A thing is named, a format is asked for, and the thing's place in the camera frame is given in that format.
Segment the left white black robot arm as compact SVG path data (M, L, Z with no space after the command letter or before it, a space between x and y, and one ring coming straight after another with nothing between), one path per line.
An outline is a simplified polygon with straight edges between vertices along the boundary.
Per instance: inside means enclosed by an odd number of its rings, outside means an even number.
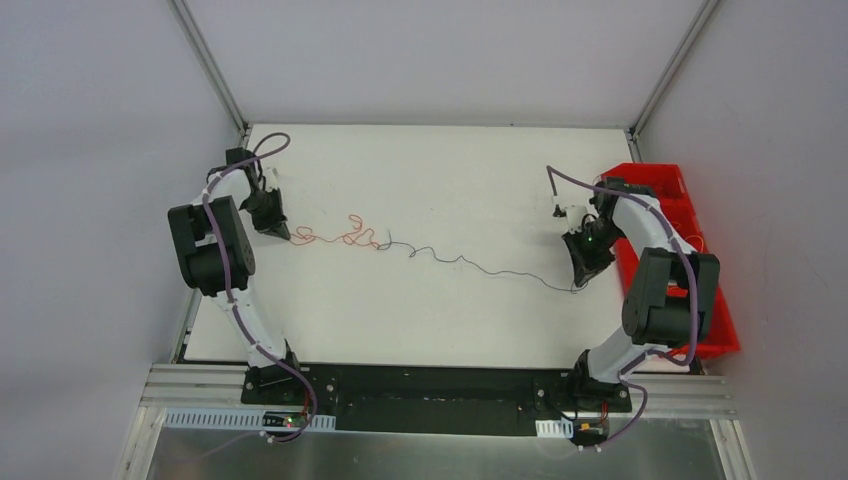
M278 186L269 184L259 157L229 149L192 202L172 207L167 220L184 282L210 299L230 321L247 353L245 404L308 403L296 354L270 321L255 286L257 260L241 215L259 234L291 238Z

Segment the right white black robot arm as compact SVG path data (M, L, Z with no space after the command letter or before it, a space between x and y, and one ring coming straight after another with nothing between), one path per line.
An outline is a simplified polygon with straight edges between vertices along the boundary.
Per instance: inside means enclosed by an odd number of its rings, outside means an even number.
M583 410L625 402L626 377L648 357L694 351L710 331L720 274L718 258L680 236L651 188L612 177L592 189L596 218L562 236L575 286L586 286L614 262L619 240L630 243L638 265L620 327L584 351L565 377L565 398Z

